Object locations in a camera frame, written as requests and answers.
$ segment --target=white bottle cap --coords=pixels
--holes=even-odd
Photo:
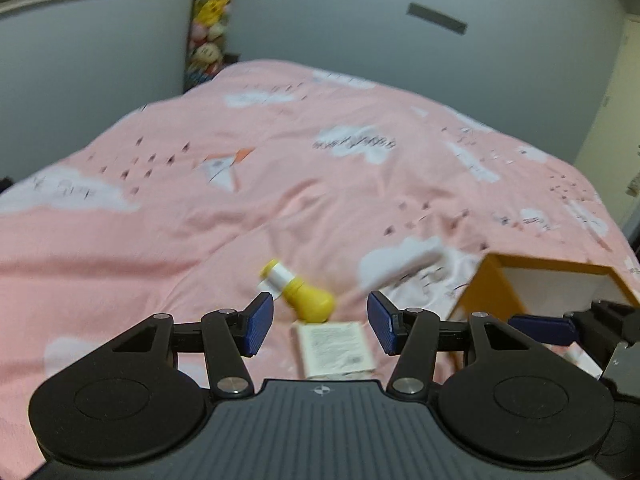
[[[267,280],[270,281],[278,290],[282,291],[291,280],[295,278],[295,275],[287,269],[283,264],[275,264],[273,268],[267,274]]]

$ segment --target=circular pad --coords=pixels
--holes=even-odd
[[[173,449],[204,413],[204,396],[191,378],[130,352],[78,361],[42,383],[29,406],[46,455],[104,468]]]
[[[594,454],[614,403],[596,379],[544,352],[496,352],[451,376],[438,408],[446,427],[488,458],[556,466]]]
[[[569,402],[562,386],[540,377],[505,379],[496,384],[494,399],[502,409],[523,418],[553,416]]]
[[[612,478],[637,475],[640,471],[640,404],[616,401],[615,420],[595,461]]]

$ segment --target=logo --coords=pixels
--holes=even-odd
[[[315,394],[318,394],[320,397],[324,397],[325,395],[331,393],[331,388],[329,388],[328,386],[324,386],[324,384],[322,384],[321,386],[316,386],[311,391]]]

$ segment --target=label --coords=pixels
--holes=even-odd
[[[268,292],[273,296],[273,300],[277,300],[281,295],[282,291],[279,288],[273,286],[269,280],[262,280],[258,283],[258,292]]]
[[[357,322],[296,323],[305,377],[351,374],[375,368]]]

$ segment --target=stack of plush toys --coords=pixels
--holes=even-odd
[[[223,69],[225,30],[231,0],[194,0],[186,89],[213,79]]]

